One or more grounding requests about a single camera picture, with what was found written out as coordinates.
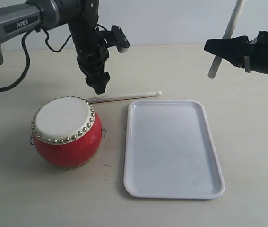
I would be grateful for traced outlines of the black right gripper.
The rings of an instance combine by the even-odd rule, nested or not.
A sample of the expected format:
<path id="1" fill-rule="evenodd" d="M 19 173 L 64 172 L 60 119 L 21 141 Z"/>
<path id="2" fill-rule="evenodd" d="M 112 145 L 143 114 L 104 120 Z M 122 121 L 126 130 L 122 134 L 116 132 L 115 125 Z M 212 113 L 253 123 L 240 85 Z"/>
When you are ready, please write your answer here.
<path id="1" fill-rule="evenodd" d="M 246 72 L 268 75 L 268 32 L 259 31 L 257 37 L 249 41 L 246 35 L 230 39 L 208 39 L 204 50 L 227 60 L 233 66 Z"/>

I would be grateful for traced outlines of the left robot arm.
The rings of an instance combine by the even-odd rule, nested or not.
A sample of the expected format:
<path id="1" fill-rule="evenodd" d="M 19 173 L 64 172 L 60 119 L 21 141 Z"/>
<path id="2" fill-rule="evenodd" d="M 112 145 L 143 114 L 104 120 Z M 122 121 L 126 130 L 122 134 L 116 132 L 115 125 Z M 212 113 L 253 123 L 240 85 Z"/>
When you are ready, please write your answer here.
<path id="1" fill-rule="evenodd" d="M 0 88 L 0 93 L 16 87 L 26 76 L 30 58 L 25 44 L 33 31 L 49 30 L 67 24 L 77 52 L 80 70 L 87 84 L 97 94 L 103 94 L 110 80 L 104 71 L 109 57 L 107 44 L 98 29 L 97 0 L 28 0 L 23 4 L 0 8 L 0 65 L 3 64 L 2 43 L 23 35 L 22 47 L 26 66 L 21 76 L 11 85 Z"/>

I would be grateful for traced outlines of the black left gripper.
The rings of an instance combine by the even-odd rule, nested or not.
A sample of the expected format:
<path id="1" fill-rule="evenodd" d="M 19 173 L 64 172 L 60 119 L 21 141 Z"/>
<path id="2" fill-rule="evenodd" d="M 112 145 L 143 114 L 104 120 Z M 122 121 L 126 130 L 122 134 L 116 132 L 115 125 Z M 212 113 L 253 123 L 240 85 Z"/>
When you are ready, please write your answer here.
<path id="1" fill-rule="evenodd" d="M 82 14 L 68 22 L 68 26 L 77 52 L 79 68 L 86 75 L 86 83 L 97 94 L 105 93 L 110 81 L 109 72 L 104 71 L 109 57 L 105 39 L 109 30 Z"/>

